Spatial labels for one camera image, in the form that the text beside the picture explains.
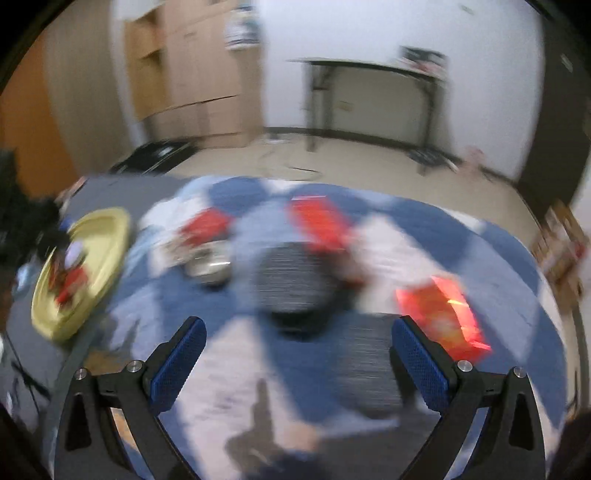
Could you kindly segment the purple plush toy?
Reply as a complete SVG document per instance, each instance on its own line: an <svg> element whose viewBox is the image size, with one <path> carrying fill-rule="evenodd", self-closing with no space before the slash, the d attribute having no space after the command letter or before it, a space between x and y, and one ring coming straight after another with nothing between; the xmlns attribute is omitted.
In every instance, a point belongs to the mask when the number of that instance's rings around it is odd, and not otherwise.
<svg viewBox="0 0 591 480"><path fill-rule="evenodd" d="M80 267L85 258L87 252L85 245L82 241L72 241L65 249L63 254L63 266L66 270L73 270Z"/></svg>

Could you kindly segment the dark red orange box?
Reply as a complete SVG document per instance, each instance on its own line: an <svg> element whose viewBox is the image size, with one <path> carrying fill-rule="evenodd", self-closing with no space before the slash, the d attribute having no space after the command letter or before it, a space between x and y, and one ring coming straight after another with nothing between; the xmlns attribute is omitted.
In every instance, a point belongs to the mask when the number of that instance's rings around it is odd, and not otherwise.
<svg viewBox="0 0 591 480"><path fill-rule="evenodd" d="M48 289L60 309L70 306L76 294L85 289L87 283L88 275L83 264L73 270L66 270L63 256L53 256L50 261Z"/></svg>

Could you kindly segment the black foam puck front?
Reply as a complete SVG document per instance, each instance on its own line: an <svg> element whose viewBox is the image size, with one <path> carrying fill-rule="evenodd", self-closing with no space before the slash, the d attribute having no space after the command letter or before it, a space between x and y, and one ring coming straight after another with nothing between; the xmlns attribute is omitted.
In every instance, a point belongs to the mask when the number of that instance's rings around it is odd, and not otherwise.
<svg viewBox="0 0 591 480"><path fill-rule="evenodd" d="M356 313L339 333L335 389L349 409L385 419L404 406L391 362L393 315Z"/></svg>

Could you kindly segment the black foam puck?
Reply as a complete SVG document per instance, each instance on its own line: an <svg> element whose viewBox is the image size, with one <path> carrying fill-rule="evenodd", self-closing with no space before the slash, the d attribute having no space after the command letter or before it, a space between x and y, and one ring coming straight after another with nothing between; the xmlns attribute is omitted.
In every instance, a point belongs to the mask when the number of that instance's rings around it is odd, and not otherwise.
<svg viewBox="0 0 591 480"><path fill-rule="evenodd" d="M404 406L391 362L393 315L356 313L339 333L335 389L349 409L385 419Z"/></svg>
<svg viewBox="0 0 591 480"><path fill-rule="evenodd" d="M300 338L325 329L344 293L328 262L296 242L267 250L254 282L259 311L283 334Z"/></svg>

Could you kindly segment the red cigarette carton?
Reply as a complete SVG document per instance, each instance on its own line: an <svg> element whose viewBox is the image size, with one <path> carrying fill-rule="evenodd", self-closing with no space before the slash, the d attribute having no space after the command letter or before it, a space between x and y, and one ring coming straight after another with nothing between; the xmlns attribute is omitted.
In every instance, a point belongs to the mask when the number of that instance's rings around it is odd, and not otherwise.
<svg viewBox="0 0 591 480"><path fill-rule="evenodd" d="M394 297L400 313L412 317L423 333L454 360L478 363L492 352L454 278L432 276L422 284L397 289Z"/></svg>

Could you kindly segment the pink red box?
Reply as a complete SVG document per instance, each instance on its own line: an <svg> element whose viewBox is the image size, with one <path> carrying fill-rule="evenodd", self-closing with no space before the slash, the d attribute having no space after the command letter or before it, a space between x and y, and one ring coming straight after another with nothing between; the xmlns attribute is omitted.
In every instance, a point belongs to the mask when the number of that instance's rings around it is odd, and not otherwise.
<svg viewBox="0 0 591 480"><path fill-rule="evenodd" d="M325 196L291 199L290 214L314 251L339 254L349 249L349 222Z"/></svg>

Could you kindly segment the yellow oval tray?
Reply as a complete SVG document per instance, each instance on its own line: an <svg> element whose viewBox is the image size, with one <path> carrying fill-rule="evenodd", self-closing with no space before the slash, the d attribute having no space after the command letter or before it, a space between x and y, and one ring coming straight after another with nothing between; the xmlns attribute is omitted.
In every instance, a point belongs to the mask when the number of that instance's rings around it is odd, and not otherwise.
<svg viewBox="0 0 591 480"><path fill-rule="evenodd" d="M92 211L72 224L72 267L59 276L48 258L34 288L31 320L40 335L61 343L81 328L122 270L130 227L129 214L118 207Z"/></svg>

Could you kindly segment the blue white checkered blanket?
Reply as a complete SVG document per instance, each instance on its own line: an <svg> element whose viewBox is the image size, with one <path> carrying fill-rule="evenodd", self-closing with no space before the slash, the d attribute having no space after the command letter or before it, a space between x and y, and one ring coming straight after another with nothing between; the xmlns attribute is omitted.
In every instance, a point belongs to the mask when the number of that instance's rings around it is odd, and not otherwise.
<svg viewBox="0 0 591 480"><path fill-rule="evenodd" d="M498 226L345 187L105 175L69 211L88 316L58 479L542 479L557 305Z"/></svg>

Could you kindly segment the silver flat tin box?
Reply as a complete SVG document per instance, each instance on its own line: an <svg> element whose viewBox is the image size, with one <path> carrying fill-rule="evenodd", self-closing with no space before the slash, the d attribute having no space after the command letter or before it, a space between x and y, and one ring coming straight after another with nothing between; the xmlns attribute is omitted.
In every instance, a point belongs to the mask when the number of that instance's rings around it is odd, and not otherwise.
<svg viewBox="0 0 591 480"><path fill-rule="evenodd" d="M159 242L152 250L152 267L156 276L166 270L185 264L192 255L193 248L181 237L168 238Z"/></svg>

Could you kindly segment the red envelope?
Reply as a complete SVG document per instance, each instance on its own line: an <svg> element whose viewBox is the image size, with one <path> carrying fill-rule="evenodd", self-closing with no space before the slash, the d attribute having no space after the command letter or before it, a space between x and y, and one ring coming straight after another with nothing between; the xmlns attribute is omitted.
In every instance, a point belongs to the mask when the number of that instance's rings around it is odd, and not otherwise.
<svg viewBox="0 0 591 480"><path fill-rule="evenodd" d="M184 224L179 235L184 245L198 246L228 236L232 218L217 208L208 208Z"/></svg>

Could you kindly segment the black foam puck rear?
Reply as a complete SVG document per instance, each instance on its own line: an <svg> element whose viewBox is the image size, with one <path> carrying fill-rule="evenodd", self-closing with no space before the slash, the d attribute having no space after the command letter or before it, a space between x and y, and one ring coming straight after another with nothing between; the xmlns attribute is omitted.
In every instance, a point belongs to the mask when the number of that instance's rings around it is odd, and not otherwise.
<svg viewBox="0 0 591 480"><path fill-rule="evenodd" d="M254 282L259 311L283 334L300 338L325 329L344 293L328 262L296 242L267 250Z"/></svg>

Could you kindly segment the wooden cabinet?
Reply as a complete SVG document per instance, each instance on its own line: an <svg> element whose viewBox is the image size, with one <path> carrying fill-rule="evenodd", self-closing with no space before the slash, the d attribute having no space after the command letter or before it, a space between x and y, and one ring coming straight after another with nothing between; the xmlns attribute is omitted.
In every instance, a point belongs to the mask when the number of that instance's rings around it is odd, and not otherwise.
<svg viewBox="0 0 591 480"><path fill-rule="evenodd" d="M152 140L240 148L263 135L263 66L250 1L162 1L123 24L135 120Z"/></svg>

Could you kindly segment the dark clothes pile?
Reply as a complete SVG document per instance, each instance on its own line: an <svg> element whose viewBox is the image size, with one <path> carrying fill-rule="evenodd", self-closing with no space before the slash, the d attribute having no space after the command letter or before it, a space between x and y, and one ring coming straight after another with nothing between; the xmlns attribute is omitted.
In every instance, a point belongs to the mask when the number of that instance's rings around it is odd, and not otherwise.
<svg viewBox="0 0 591 480"><path fill-rule="evenodd" d="M423 173L430 168L438 167L448 167L454 172L459 170L459 166L452 159L435 149L414 149L409 152L408 156L420 166L420 171Z"/></svg>

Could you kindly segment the pink bag on floor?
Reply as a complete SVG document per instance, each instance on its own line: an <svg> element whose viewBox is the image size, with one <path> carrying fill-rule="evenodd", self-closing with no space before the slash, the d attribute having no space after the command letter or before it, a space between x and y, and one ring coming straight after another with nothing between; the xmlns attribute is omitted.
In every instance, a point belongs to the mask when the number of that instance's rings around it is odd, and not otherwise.
<svg viewBox="0 0 591 480"><path fill-rule="evenodd" d="M479 174L482 170L485 158L486 156L480 148L476 146L468 146L463 157L463 171L467 175Z"/></svg>

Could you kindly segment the black folding table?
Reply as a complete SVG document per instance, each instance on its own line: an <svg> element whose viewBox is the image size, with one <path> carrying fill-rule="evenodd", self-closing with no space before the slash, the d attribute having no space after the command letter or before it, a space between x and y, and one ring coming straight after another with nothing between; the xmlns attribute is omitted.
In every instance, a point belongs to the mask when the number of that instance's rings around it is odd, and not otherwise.
<svg viewBox="0 0 591 480"><path fill-rule="evenodd" d="M342 139L408 154L420 148L441 152L434 144L446 86L439 70L429 72L408 62L338 58L301 58L297 63L304 67L307 80L308 151L315 152L321 139Z"/></svg>

